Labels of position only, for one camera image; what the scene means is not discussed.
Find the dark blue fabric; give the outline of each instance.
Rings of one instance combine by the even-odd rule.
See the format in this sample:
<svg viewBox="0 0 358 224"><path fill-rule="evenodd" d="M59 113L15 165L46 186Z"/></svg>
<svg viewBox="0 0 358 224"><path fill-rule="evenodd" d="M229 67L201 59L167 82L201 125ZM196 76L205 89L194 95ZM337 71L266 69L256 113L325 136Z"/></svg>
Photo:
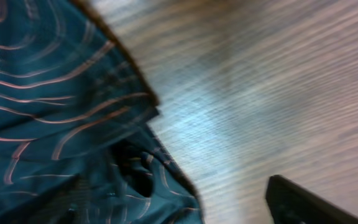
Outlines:
<svg viewBox="0 0 358 224"><path fill-rule="evenodd" d="M92 190L84 222L200 222L195 193L145 126L152 102L116 44L71 3L0 0L0 218L81 176ZM131 158L143 163L130 168L150 195L115 162L123 139L137 145Z"/></svg>

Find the black object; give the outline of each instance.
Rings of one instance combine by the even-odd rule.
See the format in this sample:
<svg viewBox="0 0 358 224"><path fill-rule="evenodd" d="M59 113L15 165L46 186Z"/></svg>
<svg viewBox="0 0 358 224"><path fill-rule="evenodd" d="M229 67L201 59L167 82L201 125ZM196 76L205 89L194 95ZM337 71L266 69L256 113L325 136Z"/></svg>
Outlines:
<svg viewBox="0 0 358 224"><path fill-rule="evenodd" d="M358 224L358 218L283 176L269 178L266 201L275 224Z"/></svg>

